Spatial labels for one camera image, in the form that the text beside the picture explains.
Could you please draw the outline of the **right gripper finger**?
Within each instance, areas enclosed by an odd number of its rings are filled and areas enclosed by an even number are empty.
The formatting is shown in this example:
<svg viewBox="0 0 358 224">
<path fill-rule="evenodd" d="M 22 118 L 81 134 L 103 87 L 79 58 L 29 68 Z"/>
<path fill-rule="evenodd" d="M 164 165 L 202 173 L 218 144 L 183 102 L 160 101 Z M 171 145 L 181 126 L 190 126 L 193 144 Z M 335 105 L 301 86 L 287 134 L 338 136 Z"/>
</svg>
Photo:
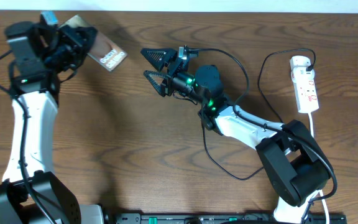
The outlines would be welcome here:
<svg viewBox="0 0 358 224">
<path fill-rule="evenodd" d="M 167 87 L 164 81 L 167 80 L 167 74 L 162 72 L 155 72 L 146 70 L 143 73 L 144 77 L 150 82 L 159 95 L 167 95 Z"/>
<path fill-rule="evenodd" d="M 143 48 L 140 51 L 140 53 L 158 72 L 160 72 L 164 67 L 167 67 L 169 63 L 175 60 L 177 56 L 177 51 L 172 48 L 165 48 L 165 49 Z"/>
</svg>

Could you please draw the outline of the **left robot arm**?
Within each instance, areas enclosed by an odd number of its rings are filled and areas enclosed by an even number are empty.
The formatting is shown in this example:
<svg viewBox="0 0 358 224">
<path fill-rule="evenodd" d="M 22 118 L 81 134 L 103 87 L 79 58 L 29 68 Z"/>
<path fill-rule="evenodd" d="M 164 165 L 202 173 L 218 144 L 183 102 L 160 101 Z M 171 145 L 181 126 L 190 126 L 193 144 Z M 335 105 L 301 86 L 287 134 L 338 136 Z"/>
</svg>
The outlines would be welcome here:
<svg viewBox="0 0 358 224">
<path fill-rule="evenodd" d="M 53 171 L 59 74 L 77 70 L 94 44 L 93 27 L 15 23 L 5 30 L 14 135 L 0 184 L 0 223 L 103 223 L 99 205 L 82 205 Z"/>
</svg>

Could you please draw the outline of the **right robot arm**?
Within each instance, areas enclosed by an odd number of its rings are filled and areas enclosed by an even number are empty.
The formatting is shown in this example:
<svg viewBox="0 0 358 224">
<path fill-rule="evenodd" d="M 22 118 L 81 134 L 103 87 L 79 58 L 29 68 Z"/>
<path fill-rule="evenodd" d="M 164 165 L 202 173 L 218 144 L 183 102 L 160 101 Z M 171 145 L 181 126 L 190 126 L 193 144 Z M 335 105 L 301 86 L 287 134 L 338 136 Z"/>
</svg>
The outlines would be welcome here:
<svg viewBox="0 0 358 224">
<path fill-rule="evenodd" d="M 276 223 L 306 223 L 310 208 L 337 191 L 334 169 L 316 142 L 312 130 L 301 121 L 287 124 L 252 115 L 224 94 L 215 65 L 203 65 L 188 73 L 190 60 L 201 49 L 185 45 L 171 48 L 143 48 L 141 54 L 153 66 L 144 76 L 162 96 L 188 100 L 201 109 L 201 128 L 234 138 L 257 152 L 268 179 L 279 196 L 273 212 Z"/>
</svg>

